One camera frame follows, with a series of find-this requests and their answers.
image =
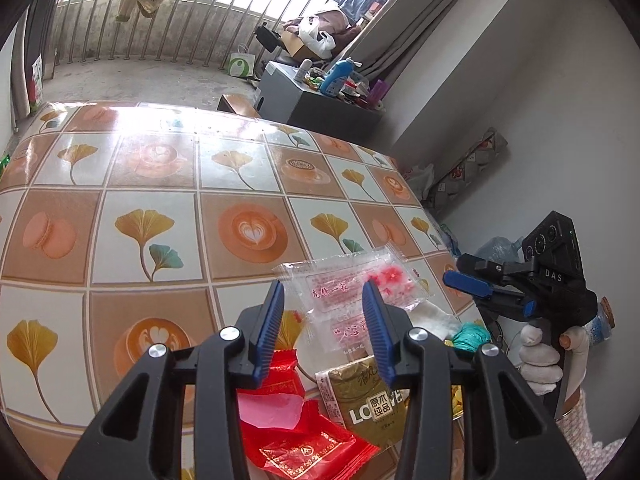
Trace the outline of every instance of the pink paper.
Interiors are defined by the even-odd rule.
[[[256,428],[293,430],[302,413],[303,397],[291,394],[238,394],[240,419]]]

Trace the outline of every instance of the concrete floor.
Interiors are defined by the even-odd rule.
[[[252,101],[255,89],[217,68],[183,60],[63,61],[54,78],[44,82],[44,98],[52,102],[120,100],[215,110],[225,93],[242,94]]]

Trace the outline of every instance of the pink knit sleeve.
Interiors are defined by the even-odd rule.
[[[623,438],[606,446],[603,446],[601,442],[593,442],[593,435],[587,420],[584,391],[580,393],[580,400],[574,409],[565,418],[558,421],[558,427],[574,450],[587,480],[593,480],[601,473],[624,442]]]

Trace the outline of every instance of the gold tissue packet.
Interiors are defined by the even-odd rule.
[[[329,418],[380,451],[402,440],[406,396],[390,392],[373,356],[316,374]]]

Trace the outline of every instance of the hand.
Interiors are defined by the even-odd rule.
[[[537,396],[552,392],[556,383],[562,379],[562,368],[556,365],[560,354],[551,346],[541,343],[542,330],[527,325],[520,332],[522,348],[520,373]],[[580,326],[574,326],[560,336],[560,346],[573,352],[566,399],[569,399],[580,387],[587,371],[589,338]]]

